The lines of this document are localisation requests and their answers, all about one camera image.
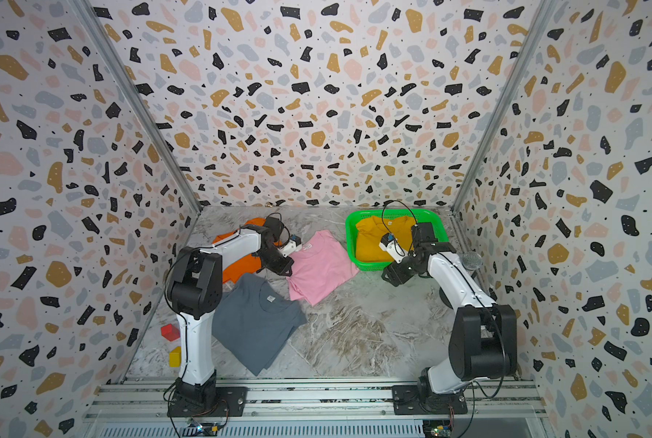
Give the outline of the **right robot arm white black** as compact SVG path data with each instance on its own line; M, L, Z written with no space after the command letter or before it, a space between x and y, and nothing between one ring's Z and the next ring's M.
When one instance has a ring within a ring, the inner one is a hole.
M460 255L452 244L437 240L432 224L414 224L411 235L408 249L391 233L381 237L380 249L393 257L382 279L398 287L415 276L430 277L443 303L455 313L448 357L422 372L419 399L455 394L480 379L502 384L518 365L514 309L482 291L468 268L472 255Z

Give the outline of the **pink t-shirt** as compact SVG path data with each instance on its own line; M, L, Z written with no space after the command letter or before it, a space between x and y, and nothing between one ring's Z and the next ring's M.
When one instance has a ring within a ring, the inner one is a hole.
M360 272L328 230L316 232L291 258L294 263L292 275L287 277L289 298L305 300L312 307Z

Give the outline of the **green plastic basket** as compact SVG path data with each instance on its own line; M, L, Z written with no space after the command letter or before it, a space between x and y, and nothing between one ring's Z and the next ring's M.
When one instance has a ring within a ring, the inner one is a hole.
M426 209L387 208L359 210L347 216L345 222L348 255L362 271L381 271L394 261L380 248L382 238L393 234L400 248L405 252L413 247L412 227L416 224L431 224L435 241L448 242L441 218Z

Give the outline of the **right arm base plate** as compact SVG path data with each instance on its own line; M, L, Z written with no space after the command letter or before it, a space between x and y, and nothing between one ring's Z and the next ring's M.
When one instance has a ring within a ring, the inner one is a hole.
M462 393L435 394L416 385L395 385L391 391L395 415L468 413L466 397Z

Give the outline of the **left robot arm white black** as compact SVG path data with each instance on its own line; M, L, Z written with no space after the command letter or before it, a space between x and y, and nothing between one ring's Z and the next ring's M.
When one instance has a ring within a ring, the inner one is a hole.
M164 292L181 333L178 387L201 387L215 378L210 338L215 310L222 299L225 267L253 255L267 270L289 277L291 255L301 249L298 235L289 233L282 238L270 227L247 224L215 244L187 246L180 251L168 272Z

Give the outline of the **grey t-shirt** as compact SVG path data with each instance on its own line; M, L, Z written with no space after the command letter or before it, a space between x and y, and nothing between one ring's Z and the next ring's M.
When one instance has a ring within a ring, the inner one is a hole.
M253 375L267 370L307 319L296 301L284 299L254 274L243 275L214 313L213 337Z

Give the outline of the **yellow t-shirt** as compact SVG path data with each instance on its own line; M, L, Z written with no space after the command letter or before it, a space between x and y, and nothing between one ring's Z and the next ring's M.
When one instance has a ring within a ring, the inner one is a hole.
M412 246L412 227L416 223L410 216L382 219L374 215L359 221L356 224L356 258L366 263L392 262L393 257L380 248L382 239L387 234L394 235L406 254Z

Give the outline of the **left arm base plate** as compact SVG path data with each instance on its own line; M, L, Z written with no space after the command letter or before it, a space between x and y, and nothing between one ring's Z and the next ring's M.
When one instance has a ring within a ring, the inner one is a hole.
M170 418L240 417L247 401L248 388L241 386L207 386L182 384L167 408Z

